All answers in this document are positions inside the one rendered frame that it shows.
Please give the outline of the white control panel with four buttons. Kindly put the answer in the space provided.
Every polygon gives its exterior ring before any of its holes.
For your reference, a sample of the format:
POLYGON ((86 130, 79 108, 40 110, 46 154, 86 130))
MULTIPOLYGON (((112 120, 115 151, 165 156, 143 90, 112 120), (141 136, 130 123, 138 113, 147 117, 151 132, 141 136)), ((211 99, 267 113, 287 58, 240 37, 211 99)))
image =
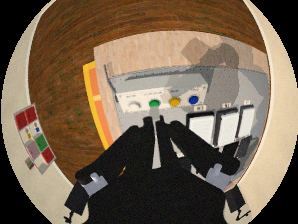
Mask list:
POLYGON ((164 75, 122 81, 115 92, 109 82, 106 65, 103 67, 115 101, 120 103, 124 113, 149 111, 150 106, 156 105, 160 110, 204 103, 208 84, 201 74, 164 75))

